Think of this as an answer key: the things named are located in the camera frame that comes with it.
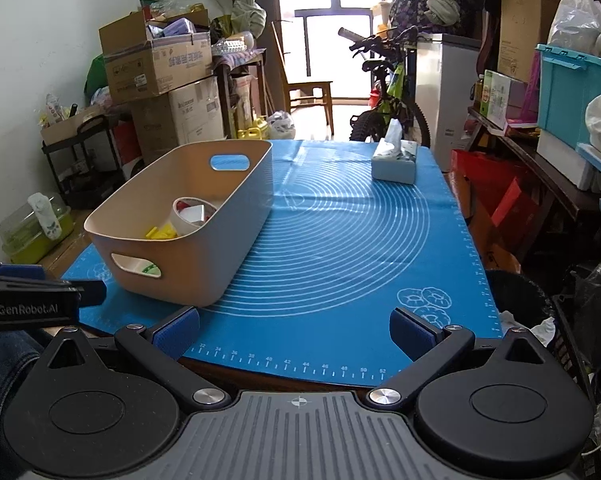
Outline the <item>beige plastic storage bin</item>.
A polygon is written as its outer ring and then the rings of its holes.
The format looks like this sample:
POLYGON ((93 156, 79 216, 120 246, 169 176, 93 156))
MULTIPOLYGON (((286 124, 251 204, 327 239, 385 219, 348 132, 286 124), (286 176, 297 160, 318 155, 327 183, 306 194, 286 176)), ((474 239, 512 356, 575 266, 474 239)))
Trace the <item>beige plastic storage bin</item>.
POLYGON ((270 142, 195 142, 118 188, 84 229, 128 292, 208 307, 230 285, 272 203, 270 142))

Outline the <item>cardboard box on floor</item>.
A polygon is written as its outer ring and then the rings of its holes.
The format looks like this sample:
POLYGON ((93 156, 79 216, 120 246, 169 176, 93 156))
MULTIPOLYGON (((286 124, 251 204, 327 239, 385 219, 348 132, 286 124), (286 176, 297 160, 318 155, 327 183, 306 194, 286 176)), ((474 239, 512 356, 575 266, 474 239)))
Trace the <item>cardboard box on floor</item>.
POLYGON ((60 278, 91 243, 84 232, 84 221, 91 210, 73 209, 70 213, 75 223, 73 231, 38 262, 52 278, 60 278))

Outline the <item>green plastic container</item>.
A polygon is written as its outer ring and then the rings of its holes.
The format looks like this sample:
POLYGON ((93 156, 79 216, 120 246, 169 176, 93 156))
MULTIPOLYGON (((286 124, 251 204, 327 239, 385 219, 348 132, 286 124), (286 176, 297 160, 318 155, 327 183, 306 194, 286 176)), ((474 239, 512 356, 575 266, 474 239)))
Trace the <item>green plastic container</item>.
POLYGON ((2 250, 12 263, 34 264, 39 262, 55 246, 65 240, 75 229, 72 210, 58 193, 45 192, 60 228, 55 238, 46 236, 35 211, 24 203, 0 222, 2 250))

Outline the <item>yellow toy tool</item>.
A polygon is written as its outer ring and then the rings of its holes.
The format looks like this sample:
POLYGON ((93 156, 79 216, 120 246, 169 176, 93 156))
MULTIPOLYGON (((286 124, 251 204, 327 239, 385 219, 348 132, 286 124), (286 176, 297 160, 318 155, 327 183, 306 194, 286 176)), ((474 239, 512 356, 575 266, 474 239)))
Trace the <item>yellow toy tool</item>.
POLYGON ((162 226, 153 226, 145 233, 147 240, 173 240, 178 236, 177 230, 170 222, 166 222, 162 226))

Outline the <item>white tape roll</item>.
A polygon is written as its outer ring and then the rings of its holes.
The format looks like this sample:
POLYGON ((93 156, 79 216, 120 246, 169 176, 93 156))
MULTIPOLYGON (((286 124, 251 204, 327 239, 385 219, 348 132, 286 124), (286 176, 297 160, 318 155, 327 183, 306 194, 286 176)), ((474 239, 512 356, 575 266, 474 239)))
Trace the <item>white tape roll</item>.
POLYGON ((184 236, 201 229, 216 211, 207 200, 180 197, 172 203, 169 222, 179 236, 184 236))

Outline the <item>blue silicone mat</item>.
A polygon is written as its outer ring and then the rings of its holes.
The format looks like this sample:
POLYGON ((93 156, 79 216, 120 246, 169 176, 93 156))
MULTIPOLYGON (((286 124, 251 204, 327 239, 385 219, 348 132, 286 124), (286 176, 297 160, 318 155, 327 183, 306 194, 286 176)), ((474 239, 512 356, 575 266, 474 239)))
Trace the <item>blue silicone mat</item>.
MULTIPOLYGON (((190 359, 372 387, 409 364, 389 335, 396 308, 501 336, 483 263, 430 151, 419 150, 407 185, 372 178, 370 144, 270 143, 270 214, 221 298, 197 307, 190 359)), ((151 326, 184 306, 122 288, 92 241, 67 276, 106 284, 104 304, 80 313, 96 333, 151 326)))

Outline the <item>white usb charger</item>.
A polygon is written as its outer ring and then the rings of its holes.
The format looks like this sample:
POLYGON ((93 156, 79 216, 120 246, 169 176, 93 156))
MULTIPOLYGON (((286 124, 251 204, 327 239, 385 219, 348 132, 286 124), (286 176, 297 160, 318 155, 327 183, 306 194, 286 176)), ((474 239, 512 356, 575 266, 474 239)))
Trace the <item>white usb charger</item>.
POLYGON ((189 224, 203 224, 216 212, 215 208, 209 205, 206 205, 204 214, 194 209, 189 209, 188 211, 186 211, 184 216, 180 216, 180 214, 179 216, 184 222, 189 224))

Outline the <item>black metal shelf rack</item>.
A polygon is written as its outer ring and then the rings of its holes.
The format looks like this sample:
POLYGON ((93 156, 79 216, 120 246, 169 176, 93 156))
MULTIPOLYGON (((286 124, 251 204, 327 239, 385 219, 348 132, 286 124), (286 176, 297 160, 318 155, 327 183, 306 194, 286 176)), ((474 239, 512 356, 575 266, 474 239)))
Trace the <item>black metal shelf rack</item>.
POLYGON ((145 167, 129 113, 84 112, 41 130, 41 151, 64 203, 93 209, 145 167))

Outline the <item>red bag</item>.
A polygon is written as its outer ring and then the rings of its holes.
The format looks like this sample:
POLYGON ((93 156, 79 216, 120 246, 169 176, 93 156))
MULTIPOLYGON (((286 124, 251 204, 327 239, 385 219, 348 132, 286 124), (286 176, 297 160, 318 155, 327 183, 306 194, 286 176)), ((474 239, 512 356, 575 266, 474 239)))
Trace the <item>red bag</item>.
POLYGON ((553 200, 519 162, 454 150, 445 176, 488 270, 521 273, 553 200))

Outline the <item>tissue box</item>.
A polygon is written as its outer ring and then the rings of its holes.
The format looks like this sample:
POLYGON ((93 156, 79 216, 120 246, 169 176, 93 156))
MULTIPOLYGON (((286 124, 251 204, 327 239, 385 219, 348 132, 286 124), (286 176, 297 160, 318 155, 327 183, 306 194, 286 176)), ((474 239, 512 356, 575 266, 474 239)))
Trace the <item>tissue box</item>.
POLYGON ((393 118, 372 156, 371 171, 374 180, 407 185, 415 183, 419 144, 403 140, 402 137, 401 123, 397 118, 393 118))

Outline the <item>yellow oil jug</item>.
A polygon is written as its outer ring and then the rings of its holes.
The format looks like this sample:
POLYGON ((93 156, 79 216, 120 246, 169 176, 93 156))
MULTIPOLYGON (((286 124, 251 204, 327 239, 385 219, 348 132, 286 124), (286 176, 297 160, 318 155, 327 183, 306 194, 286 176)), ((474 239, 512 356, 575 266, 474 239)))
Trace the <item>yellow oil jug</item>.
POLYGON ((268 140, 270 127, 265 117, 257 117, 250 126, 238 129, 236 135, 241 140, 268 140))

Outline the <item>large stacked cardboard box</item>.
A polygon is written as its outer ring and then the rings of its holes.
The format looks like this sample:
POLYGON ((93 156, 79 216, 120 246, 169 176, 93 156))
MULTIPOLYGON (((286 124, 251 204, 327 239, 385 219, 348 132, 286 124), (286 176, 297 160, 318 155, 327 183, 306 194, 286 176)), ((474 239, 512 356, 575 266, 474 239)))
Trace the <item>large stacked cardboard box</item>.
POLYGON ((131 103, 130 110, 146 165, 180 145, 226 137, 214 76, 131 103))

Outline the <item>green black bicycle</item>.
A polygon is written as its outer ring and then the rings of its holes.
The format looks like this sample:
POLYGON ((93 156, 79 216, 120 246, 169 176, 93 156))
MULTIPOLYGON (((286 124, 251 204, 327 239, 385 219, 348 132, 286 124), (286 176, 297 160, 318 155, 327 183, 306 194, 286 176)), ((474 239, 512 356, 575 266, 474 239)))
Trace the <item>green black bicycle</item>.
POLYGON ((419 27, 388 29, 385 37, 366 38, 340 27, 338 35, 352 42, 353 55, 372 53, 362 63, 363 72, 372 76, 377 100, 370 108, 350 118, 350 141, 378 142, 386 136, 389 124, 398 120, 402 139, 430 147, 429 125, 421 107, 415 102, 417 40, 422 38, 419 27))

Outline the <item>green white carton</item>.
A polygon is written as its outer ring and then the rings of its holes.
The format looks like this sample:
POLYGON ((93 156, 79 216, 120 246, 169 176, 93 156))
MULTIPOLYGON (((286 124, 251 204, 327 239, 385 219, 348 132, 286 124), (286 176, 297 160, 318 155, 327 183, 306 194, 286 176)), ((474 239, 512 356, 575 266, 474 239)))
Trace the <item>green white carton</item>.
POLYGON ((480 114, 500 129, 509 119, 521 117, 527 84, 493 70, 483 73, 483 97, 480 114))

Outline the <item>open cardboard box top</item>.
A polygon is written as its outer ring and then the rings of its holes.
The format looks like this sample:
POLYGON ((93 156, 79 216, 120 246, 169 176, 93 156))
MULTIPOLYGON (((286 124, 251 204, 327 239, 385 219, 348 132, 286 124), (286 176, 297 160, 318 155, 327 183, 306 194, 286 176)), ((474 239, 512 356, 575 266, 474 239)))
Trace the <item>open cardboard box top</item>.
POLYGON ((208 12, 149 20, 142 11, 99 30, 110 96, 116 104, 162 96, 212 74, 208 12))

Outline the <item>white chest freezer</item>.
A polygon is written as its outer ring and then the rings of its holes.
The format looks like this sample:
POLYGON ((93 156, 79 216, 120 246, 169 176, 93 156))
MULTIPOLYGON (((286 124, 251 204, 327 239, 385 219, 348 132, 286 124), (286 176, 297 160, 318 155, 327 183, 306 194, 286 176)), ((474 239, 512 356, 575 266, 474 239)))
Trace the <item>white chest freezer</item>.
POLYGON ((451 152, 464 150, 471 89, 478 79, 479 41, 449 34, 425 34, 417 43, 415 102, 430 133, 430 151, 448 171, 451 152))

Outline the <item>wooden chair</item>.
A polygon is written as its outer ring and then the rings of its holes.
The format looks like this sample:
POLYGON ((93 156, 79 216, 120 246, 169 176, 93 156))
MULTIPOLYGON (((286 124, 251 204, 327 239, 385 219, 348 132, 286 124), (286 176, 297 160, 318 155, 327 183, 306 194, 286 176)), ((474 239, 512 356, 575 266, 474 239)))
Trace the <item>wooden chair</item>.
POLYGON ((285 56, 282 42, 276 31, 276 25, 270 24, 274 41, 276 42, 276 58, 278 59, 282 80, 282 96, 284 110, 291 113, 301 108, 322 107, 325 114, 325 122, 329 127, 329 133, 334 136, 333 97, 331 81, 290 81, 287 76, 285 56))

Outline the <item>teal plastic crate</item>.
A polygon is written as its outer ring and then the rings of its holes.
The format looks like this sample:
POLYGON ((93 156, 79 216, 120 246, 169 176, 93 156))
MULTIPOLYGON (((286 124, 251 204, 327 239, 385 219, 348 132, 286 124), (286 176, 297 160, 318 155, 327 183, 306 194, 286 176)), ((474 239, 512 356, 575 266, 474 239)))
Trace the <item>teal plastic crate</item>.
POLYGON ((538 127, 571 148, 589 140, 585 109, 601 94, 601 58, 538 44, 540 96, 538 127))

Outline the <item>tall cardboard box right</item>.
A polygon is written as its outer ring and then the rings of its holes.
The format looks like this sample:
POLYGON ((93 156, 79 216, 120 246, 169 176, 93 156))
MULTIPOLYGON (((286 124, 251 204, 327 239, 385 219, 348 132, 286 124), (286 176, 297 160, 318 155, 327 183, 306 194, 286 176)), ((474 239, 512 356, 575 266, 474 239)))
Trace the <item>tall cardboard box right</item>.
POLYGON ((535 47, 545 44, 561 0, 501 0, 498 72, 528 82, 535 47))

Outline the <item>white plastic bag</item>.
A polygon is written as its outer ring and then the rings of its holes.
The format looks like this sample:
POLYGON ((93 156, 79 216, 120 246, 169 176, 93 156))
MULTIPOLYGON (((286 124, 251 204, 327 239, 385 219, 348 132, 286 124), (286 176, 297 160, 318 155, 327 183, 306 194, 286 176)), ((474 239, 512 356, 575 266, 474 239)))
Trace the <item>white plastic bag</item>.
POLYGON ((561 0, 547 43, 601 58, 601 0, 561 0))

